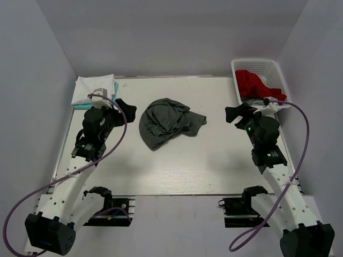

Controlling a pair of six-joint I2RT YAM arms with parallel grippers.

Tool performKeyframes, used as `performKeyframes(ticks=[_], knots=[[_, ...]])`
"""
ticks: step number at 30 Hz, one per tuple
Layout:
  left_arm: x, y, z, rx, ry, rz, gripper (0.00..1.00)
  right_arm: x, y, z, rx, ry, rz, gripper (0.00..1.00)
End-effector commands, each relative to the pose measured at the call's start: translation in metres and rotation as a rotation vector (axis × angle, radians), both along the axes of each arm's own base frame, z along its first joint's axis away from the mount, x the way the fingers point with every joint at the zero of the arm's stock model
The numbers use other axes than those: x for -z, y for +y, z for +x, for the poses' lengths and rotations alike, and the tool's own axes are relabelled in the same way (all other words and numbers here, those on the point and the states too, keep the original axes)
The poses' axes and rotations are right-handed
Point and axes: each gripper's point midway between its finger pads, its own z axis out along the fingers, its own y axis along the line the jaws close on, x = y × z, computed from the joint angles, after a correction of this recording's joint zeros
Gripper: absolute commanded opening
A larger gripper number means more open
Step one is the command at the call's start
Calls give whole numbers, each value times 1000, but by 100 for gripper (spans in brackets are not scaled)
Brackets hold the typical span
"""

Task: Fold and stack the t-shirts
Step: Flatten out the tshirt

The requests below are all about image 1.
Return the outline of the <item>dark grey t shirt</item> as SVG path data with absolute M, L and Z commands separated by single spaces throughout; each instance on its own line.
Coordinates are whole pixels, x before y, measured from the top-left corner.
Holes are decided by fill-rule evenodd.
M 155 151 L 180 134 L 195 137 L 206 124 L 206 116 L 192 112 L 185 104 L 164 98 L 153 101 L 143 112 L 139 133 L 145 145 Z

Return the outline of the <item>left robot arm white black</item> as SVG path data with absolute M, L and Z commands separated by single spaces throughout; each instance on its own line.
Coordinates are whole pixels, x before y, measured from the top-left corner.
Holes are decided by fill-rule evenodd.
M 107 101 L 84 113 L 82 129 L 78 132 L 71 153 L 66 179 L 58 182 L 52 196 L 37 212 L 29 214 L 25 228 L 33 247 L 59 255 L 70 251 L 76 232 L 96 213 L 112 207 L 111 190 L 96 186 L 84 192 L 77 202 L 85 182 L 95 170 L 106 151 L 106 140 L 115 127 L 127 126 L 136 117 L 136 106 L 116 99 L 119 109 Z

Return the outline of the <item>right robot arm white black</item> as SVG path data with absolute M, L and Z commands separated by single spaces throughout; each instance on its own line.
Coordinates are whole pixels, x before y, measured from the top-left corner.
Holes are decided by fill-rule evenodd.
M 225 108 L 226 122 L 232 123 L 241 117 L 235 127 L 246 131 L 253 146 L 254 165 L 277 197 L 272 200 L 262 186 L 244 189 L 242 206 L 257 212 L 263 222 L 237 236 L 234 242 L 245 235 L 248 237 L 238 246 L 230 244 L 229 251 L 241 249 L 268 224 L 279 237 L 283 256 L 329 256 L 334 229 L 330 224 L 322 223 L 305 202 L 295 182 L 297 172 L 289 171 L 287 160 L 277 145 L 280 124 L 266 114 L 267 111 L 277 112 L 279 103 L 266 99 L 265 106 L 260 109 L 247 103 Z

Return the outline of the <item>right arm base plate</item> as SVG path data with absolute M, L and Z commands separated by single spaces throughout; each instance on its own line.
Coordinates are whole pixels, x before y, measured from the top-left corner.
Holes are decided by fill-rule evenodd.
M 224 212 L 225 228 L 253 228 L 264 221 L 256 211 L 244 205 L 242 198 L 223 198 L 218 206 Z

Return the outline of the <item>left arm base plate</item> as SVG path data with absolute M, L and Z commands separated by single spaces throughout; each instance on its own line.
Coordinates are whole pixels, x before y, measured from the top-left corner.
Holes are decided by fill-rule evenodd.
M 135 213 L 135 196 L 113 196 L 102 215 L 92 217 L 84 226 L 129 227 Z

